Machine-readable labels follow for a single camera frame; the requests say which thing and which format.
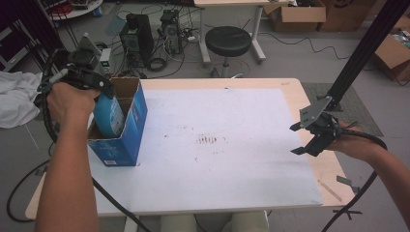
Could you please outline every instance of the white cloth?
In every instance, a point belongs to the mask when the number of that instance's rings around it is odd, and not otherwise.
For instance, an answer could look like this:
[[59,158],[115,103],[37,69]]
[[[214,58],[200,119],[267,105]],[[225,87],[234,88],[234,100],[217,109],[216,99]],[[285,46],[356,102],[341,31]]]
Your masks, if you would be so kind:
[[0,72],[0,128],[24,125],[39,114],[33,101],[40,82],[40,74]]

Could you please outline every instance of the white paper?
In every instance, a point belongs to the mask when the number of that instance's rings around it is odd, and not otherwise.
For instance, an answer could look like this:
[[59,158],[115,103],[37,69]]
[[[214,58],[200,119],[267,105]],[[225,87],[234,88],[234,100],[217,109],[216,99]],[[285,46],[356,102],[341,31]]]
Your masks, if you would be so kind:
[[[144,91],[148,115],[136,167],[94,177],[137,214],[234,212],[322,204],[280,89]],[[98,194],[100,214],[114,209]]]

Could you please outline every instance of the hand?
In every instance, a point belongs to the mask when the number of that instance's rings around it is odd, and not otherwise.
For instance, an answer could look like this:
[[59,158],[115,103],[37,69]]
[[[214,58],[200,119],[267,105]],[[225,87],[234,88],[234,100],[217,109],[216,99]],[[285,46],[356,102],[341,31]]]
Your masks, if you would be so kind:
[[51,118],[61,125],[70,119],[88,120],[94,110],[94,98],[99,94],[97,90],[79,90],[67,83],[56,83],[47,97]]
[[[348,124],[344,122],[339,122],[339,124],[342,128],[348,126]],[[352,131],[362,131],[358,127],[349,129]],[[369,139],[345,134],[343,134],[327,148],[327,150],[342,152],[351,158],[366,162],[370,162],[370,160],[374,158],[374,154],[377,154],[380,149],[384,150],[382,147]]]

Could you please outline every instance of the blue cardboard box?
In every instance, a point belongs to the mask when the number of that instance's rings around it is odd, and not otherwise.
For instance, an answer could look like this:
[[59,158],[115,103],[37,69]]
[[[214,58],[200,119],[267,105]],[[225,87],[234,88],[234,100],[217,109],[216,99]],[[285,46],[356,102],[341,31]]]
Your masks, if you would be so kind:
[[104,138],[94,120],[88,130],[88,145],[105,166],[135,166],[147,117],[142,86],[138,78],[113,77],[118,102],[124,116],[125,126],[118,138]]

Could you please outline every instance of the black pole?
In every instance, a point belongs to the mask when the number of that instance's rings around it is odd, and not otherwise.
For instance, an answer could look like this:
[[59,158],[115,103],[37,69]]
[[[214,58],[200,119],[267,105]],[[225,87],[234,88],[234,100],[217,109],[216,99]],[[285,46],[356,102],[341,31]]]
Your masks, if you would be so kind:
[[338,105],[368,59],[389,35],[409,6],[410,0],[388,0],[386,2],[329,90],[327,96],[332,97],[332,101],[327,110],[332,110]]

